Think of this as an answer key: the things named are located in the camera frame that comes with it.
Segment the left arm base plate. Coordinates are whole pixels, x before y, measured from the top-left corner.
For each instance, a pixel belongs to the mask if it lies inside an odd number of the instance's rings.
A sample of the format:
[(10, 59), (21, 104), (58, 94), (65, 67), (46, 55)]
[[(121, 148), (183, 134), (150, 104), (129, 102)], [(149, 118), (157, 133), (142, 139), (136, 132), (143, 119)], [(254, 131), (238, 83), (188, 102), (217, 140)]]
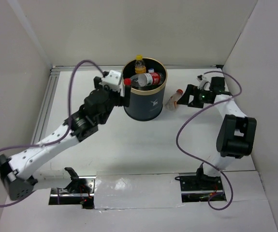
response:
[(80, 183), (73, 188), (51, 188), (48, 205), (78, 205), (94, 209), (96, 176), (80, 176)]

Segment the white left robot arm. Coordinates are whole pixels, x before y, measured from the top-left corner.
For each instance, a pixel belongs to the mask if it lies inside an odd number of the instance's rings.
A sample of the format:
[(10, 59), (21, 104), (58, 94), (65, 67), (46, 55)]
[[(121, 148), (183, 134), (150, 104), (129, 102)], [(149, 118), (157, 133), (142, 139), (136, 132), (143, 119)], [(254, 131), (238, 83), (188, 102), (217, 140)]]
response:
[(6, 157), (0, 155), (0, 179), (12, 201), (24, 199), (42, 181), (52, 181), (69, 193), (80, 189), (90, 191), (86, 180), (71, 167), (45, 176), (38, 169), (59, 153), (75, 146), (98, 131), (107, 122), (115, 106), (129, 106), (130, 89), (121, 96), (121, 73), (111, 70), (104, 77), (95, 77), (95, 89), (87, 96), (78, 111), (71, 114), (53, 133), (35, 147)]

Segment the clear bottle red cap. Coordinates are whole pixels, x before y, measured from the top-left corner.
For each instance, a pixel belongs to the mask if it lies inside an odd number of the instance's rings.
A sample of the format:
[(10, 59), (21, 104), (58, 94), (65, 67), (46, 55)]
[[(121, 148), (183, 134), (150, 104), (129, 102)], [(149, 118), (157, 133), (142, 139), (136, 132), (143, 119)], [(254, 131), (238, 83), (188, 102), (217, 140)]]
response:
[(177, 101), (182, 97), (183, 90), (178, 89), (166, 102), (165, 107), (169, 111), (175, 111), (177, 108)]

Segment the clear bottle yellow cap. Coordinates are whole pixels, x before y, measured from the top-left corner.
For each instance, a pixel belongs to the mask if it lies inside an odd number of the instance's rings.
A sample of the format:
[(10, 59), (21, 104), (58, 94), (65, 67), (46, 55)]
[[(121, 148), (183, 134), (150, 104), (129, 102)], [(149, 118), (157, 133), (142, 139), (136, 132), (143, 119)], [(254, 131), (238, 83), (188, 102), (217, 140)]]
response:
[(146, 73), (146, 65), (142, 55), (137, 55), (135, 58), (134, 69), (136, 74)]

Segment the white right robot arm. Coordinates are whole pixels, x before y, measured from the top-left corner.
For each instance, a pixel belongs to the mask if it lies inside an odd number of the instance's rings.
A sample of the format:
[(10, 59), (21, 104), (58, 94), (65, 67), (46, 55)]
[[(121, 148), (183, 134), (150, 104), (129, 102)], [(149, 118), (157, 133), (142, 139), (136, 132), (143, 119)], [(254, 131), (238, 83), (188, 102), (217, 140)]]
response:
[(220, 172), (236, 159), (251, 154), (257, 121), (236, 105), (233, 95), (225, 89), (225, 78), (216, 76), (208, 81), (199, 75), (197, 79), (200, 84), (188, 85), (177, 103), (201, 109), (205, 104), (215, 105), (223, 119), (216, 139), (217, 153), (209, 156), (196, 171), (196, 186), (207, 189), (211, 183), (218, 181)]

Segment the clear bottle red label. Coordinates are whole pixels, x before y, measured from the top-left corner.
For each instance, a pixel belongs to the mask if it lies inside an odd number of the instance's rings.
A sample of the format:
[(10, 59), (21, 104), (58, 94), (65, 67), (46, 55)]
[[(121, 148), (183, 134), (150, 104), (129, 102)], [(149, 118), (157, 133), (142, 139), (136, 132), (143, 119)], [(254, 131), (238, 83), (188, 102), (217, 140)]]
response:
[(123, 83), (131, 87), (158, 86), (165, 81), (165, 76), (160, 72), (140, 73), (131, 78), (124, 79)]

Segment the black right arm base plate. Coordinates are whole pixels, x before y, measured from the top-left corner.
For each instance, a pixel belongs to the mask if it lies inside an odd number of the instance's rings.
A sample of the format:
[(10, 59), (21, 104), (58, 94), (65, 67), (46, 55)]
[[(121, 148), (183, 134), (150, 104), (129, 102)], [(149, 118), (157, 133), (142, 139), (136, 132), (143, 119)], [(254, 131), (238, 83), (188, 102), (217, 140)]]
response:
[(180, 183), (181, 199), (183, 203), (225, 201), (226, 196), (220, 177), (200, 179), (196, 175), (180, 175), (175, 180)]

